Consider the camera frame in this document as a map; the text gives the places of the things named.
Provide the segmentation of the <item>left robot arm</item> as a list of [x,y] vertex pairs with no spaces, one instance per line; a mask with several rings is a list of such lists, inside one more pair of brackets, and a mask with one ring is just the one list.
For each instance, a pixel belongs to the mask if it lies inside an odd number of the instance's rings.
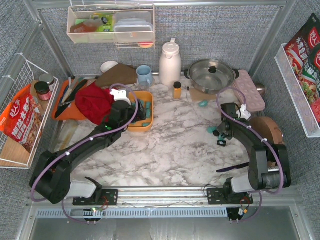
[[70,191],[72,171],[91,155],[120,139],[128,125],[135,122],[143,110],[139,99],[135,100],[135,104],[118,100],[112,104],[106,119],[88,136],[66,149],[54,153],[48,150],[43,152],[29,182],[32,201],[60,203]]

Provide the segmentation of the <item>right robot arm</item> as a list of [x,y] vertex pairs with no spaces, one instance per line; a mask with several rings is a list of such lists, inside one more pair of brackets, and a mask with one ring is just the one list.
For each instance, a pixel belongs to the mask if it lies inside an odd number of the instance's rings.
[[283,144],[270,143],[243,118],[238,119],[235,103],[220,105],[221,124],[214,135],[224,140],[238,140],[249,156],[248,173],[226,181],[234,193],[288,188],[291,171],[288,151]]

